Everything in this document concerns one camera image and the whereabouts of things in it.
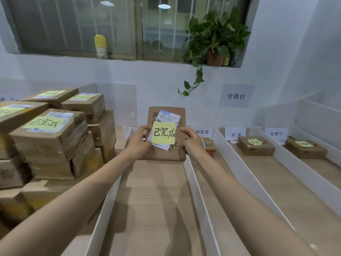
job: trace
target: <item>green plant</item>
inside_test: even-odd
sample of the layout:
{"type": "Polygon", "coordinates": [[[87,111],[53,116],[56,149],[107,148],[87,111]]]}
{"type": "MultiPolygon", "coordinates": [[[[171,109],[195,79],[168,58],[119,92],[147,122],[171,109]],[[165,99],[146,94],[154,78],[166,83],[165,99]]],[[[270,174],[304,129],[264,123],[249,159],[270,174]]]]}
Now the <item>green plant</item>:
{"type": "Polygon", "coordinates": [[[201,82],[202,64],[207,58],[208,51],[218,52],[223,57],[230,57],[237,50],[243,50],[245,47],[244,38],[250,35],[248,27],[241,24],[238,20],[238,10],[234,7],[230,16],[223,14],[220,18],[215,11],[208,12],[201,23],[198,18],[192,18],[189,22],[189,42],[185,52],[185,61],[199,68],[196,72],[194,86],[185,82],[185,91],[178,93],[188,96],[201,82]]]}

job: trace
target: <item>person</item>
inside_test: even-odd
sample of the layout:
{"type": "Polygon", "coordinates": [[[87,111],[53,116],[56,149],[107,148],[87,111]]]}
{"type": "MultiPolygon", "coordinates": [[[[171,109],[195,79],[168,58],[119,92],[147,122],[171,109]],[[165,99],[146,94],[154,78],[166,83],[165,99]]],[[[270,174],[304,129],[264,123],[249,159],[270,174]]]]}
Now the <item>person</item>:
{"type": "MultiPolygon", "coordinates": [[[[127,148],[98,171],[31,215],[0,241],[1,255],[61,255],[90,219],[123,171],[151,146],[141,126],[127,148]]],[[[184,149],[200,165],[228,219],[252,256],[316,255],[282,219],[248,193],[211,158],[194,130],[181,128],[189,137],[184,149]]]]}

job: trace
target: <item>small cardboard box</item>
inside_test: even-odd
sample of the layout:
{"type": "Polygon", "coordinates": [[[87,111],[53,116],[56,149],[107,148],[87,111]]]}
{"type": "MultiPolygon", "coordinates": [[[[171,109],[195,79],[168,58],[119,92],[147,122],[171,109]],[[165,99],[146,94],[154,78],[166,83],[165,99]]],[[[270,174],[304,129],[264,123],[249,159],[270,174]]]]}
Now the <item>small cardboard box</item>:
{"type": "Polygon", "coordinates": [[[180,116],[180,120],[175,130],[175,144],[170,145],[168,150],[164,150],[155,146],[151,146],[144,158],[147,162],[153,163],[177,163],[182,164],[186,160],[186,152],[181,148],[181,145],[186,140],[186,134],[182,133],[179,128],[186,126],[186,112],[184,108],[174,107],[149,107],[147,125],[153,127],[153,122],[156,120],[160,110],[174,113],[180,116]]]}
{"type": "MultiPolygon", "coordinates": [[[[54,121],[48,120],[47,122],[54,127],[56,123],[54,121]]],[[[76,147],[84,141],[87,135],[88,126],[83,112],[52,108],[10,133],[25,162],[42,164],[69,162],[75,155],[76,147]],[[44,118],[47,114],[57,115],[58,117],[63,115],[67,118],[58,118],[56,121],[59,120],[59,122],[56,129],[52,131],[46,132],[46,130],[37,129],[45,127],[46,120],[44,118]],[[27,128],[29,124],[37,128],[27,128]]]]}
{"type": "Polygon", "coordinates": [[[33,213],[20,188],[0,190],[0,208],[6,223],[19,223],[33,213]]]}
{"type": "Polygon", "coordinates": [[[33,179],[26,184],[22,193],[28,204],[34,209],[39,210],[59,195],[90,176],[103,166],[102,153],[100,148],[95,149],[95,154],[88,161],[88,167],[84,168],[82,175],[74,180],[37,180],[33,179]]]}
{"type": "Polygon", "coordinates": [[[209,137],[203,137],[202,140],[204,141],[206,147],[206,152],[211,155],[212,158],[214,158],[215,152],[216,152],[216,146],[214,142],[209,137]]]}
{"type": "Polygon", "coordinates": [[[263,137],[238,137],[237,146],[245,155],[251,156],[272,156],[275,147],[263,137]],[[249,140],[256,139],[261,145],[254,145],[249,140]]]}
{"type": "Polygon", "coordinates": [[[0,189],[23,187],[31,179],[31,170],[20,155],[0,160],[0,189]]]}
{"type": "Polygon", "coordinates": [[[18,154],[9,133],[48,109],[48,103],[0,102],[0,159],[11,159],[18,154]]]}
{"type": "Polygon", "coordinates": [[[104,146],[105,139],[115,133],[113,110],[106,110],[99,122],[97,124],[88,124],[88,128],[93,134],[95,147],[104,146]]]}
{"type": "Polygon", "coordinates": [[[29,163],[35,179],[62,179],[69,180],[79,177],[82,171],[91,163],[95,155],[95,145],[92,133],[89,131],[85,140],[77,147],[76,153],[70,162],[61,164],[29,163]]]}
{"type": "Polygon", "coordinates": [[[96,124],[105,112],[103,94],[77,94],[62,102],[64,110],[82,111],[88,124],[96,124]]]}
{"type": "Polygon", "coordinates": [[[10,232],[10,229],[0,220],[0,240],[10,232]]]}
{"type": "Polygon", "coordinates": [[[76,95],[77,93],[78,89],[45,90],[37,94],[28,96],[27,98],[24,98],[21,101],[47,102],[49,103],[50,108],[62,110],[63,107],[61,103],[63,101],[66,101],[68,98],[71,98],[72,96],[76,95]]]}
{"type": "Polygon", "coordinates": [[[107,163],[111,159],[113,159],[115,154],[115,144],[116,144],[116,132],[112,133],[109,136],[104,136],[103,146],[100,147],[103,157],[103,162],[107,163]]]}
{"type": "Polygon", "coordinates": [[[284,147],[300,159],[323,159],[327,155],[327,150],[322,146],[310,140],[296,140],[291,136],[288,136],[284,147]]]}

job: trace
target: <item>left arm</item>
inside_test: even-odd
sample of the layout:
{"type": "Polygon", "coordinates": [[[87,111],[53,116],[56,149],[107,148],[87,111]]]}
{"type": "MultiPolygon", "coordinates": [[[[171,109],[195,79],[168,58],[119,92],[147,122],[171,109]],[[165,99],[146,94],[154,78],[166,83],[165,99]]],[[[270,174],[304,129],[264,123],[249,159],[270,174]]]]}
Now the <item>left arm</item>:
{"type": "Polygon", "coordinates": [[[143,156],[151,142],[141,126],[128,147],[98,171],[31,215],[0,241],[9,256],[59,256],[90,219],[123,171],[143,156]]]}

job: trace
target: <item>hand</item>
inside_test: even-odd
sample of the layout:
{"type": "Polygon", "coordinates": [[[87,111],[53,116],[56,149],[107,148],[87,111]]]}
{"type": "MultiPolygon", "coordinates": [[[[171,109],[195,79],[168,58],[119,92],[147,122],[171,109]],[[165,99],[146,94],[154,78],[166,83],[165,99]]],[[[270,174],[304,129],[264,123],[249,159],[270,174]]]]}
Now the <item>hand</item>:
{"type": "Polygon", "coordinates": [[[129,153],[133,160],[140,159],[143,155],[146,154],[149,147],[151,146],[150,141],[144,141],[143,138],[146,137],[146,134],[143,132],[145,130],[151,130],[149,126],[140,126],[136,133],[133,135],[131,140],[128,143],[126,148],[126,152],[129,153]]]}
{"type": "Polygon", "coordinates": [[[182,145],[189,156],[197,159],[199,156],[208,155],[202,144],[201,137],[191,128],[179,128],[179,130],[190,137],[182,145]]]}

